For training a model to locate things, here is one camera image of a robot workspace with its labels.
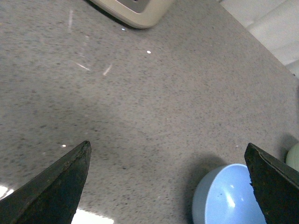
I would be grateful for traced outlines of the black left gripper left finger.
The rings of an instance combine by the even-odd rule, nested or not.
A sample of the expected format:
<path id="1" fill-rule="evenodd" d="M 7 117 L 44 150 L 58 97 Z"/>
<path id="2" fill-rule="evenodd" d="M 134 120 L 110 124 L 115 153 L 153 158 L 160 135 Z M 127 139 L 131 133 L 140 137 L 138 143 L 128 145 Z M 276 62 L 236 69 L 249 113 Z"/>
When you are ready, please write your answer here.
<path id="1" fill-rule="evenodd" d="M 87 179 L 91 143 L 83 141 L 0 201 L 2 224 L 70 224 Z"/>

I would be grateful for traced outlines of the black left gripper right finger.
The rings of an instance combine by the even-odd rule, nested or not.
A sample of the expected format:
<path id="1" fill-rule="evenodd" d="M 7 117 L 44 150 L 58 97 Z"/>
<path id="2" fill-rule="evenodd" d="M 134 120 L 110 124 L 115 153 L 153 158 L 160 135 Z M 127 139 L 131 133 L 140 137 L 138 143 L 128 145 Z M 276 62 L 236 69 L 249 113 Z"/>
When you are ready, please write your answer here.
<path id="1" fill-rule="evenodd" d="M 268 224 L 299 222 L 299 172 L 253 143 L 244 159 L 254 196 Z"/>

